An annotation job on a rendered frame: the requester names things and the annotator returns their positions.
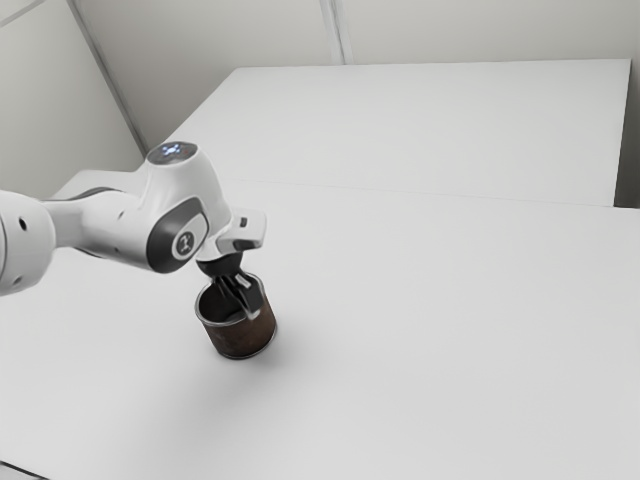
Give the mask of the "brown mug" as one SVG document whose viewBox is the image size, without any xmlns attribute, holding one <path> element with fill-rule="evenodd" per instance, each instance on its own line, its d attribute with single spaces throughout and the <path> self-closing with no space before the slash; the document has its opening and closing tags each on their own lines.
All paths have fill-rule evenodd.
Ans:
<svg viewBox="0 0 640 480">
<path fill-rule="evenodd" d="M 236 295 L 228 300 L 221 295 L 215 279 L 199 293 L 195 313 L 217 352 L 230 359 L 245 359 L 264 350 L 273 340 L 277 321 L 264 291 L 262 281 L 261 309 L 249 320 Z"/>
</svg>

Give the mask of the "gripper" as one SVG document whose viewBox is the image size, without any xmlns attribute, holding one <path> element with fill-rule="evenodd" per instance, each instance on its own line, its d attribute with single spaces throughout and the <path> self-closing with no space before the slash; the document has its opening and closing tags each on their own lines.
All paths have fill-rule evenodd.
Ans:
<svg viewBox="0 0 640 480">
<path fill-rule="evenodd" d="M 196 265 L 206 276 L 215 278 L 224 298 L 235 300 L 237 295 L 247 318 L 254 320 L 261 309 L 260 281 L 250 274 L 240 273 L 242 260 L 243 253 L 235 252 L 215 260 L 197 260 Z M 233 285 L 226 276 L 233 276 Z"/>
</svg>

